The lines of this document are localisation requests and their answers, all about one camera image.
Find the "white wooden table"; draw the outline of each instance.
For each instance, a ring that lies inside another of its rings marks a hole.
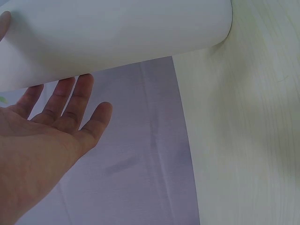
[[[202,225],[300,224],[300,0],[232,0],[226,41],[174,56]]]

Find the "gray sheet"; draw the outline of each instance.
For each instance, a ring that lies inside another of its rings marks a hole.
[[[186,125],[172,58],[94,74],[84,122],[114,107],[98,146],[18,225],[198,225]],[[56,83],[46,85],[34,113]],[[14,103],[23,90],[5,95]]]

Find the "wood grain surface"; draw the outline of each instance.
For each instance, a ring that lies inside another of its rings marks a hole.
[[[232,0],[223,43],[173,57],[202,225],[300,224],[300,1]]]

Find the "crease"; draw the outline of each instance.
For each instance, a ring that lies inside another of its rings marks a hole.
[[[171,216],[172,216],[172,224],[175,224],[174,221],[175,221],[175,216],[174,216],[174,212],[173,212],[173,208],[172,208],[172,204],[171,204],[171,198],[170,198],[170,190],[167,186],[167,181],[165,179],[166,175],[165,175],[165,170],[162,166],[162,158],[161,158],[161,154],[158,150],[158,145],[157,145],[157,136],[155,135],[155,133],[157,133],[157,127],[158,125],[156,125],[156,127],[154,126],[154,121],[153,121],[153,117],[152,115],[150,114],[150,104],[149,104],[149,99],[148,99],[148,94],[147,94],[147,90],[146,90],[146,82],[145,82],[145,71],[142,67],[142,64],[144,62],[141,62],[139,63],[139,67],[140,67],[140,71],[141,71],[141,74],[142,74],[142,83],[143,83],[143,91],[144,91],[144,95],[145,95],[145,99],[146,99],[146,106],[147,106],[147,109],[148,109],[148,116],[149,116],[149,122],[150,122],[150,132],[151,132],[151,137],[150,137],[150,144],[151,144],[151,149],[152,150],[155,150],[157,155],[158,155],[158,161],[159,161],[159,171],[162,175],[162,178],[163,178],[163,186],[165,188],[165,193],[166,195],[164,195],[164,193],[161,193],[161,191],[159,191],[159,181],[158,179],[155,177],[155,180],[156,180],[156,189],[157,189],[157,192],[159,193],[159,195],[162,195],[162,196],[166,196],[167,198],[167,204],[169,206],[169,209],[170,209],[170,213],[171,213]]]
[[[73,222],[72,222],[72,219],[71,219],[71,215],[70,215],[69,210],[68,210],[68,207],[67,207],[66,199],[65,199],[64,194],[63,194],[62,189],[61,189],[60,181],[59,181],[58,184],[57,184],[57,188],[58,188],[58,191],[59,191],[59,193],[60,193],[61,200],[62,200],[62,203],[63,203],[63,205],[64,205],[64,208],[65,208],[65,211],[66,211],[68,220],[69,220],[69,224],[70,224],[70,225],[73,225]]]

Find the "paper roll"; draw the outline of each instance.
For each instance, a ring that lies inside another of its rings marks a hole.
[[[0,91],[175,55],[223,41],[230,0],[11,0]]]

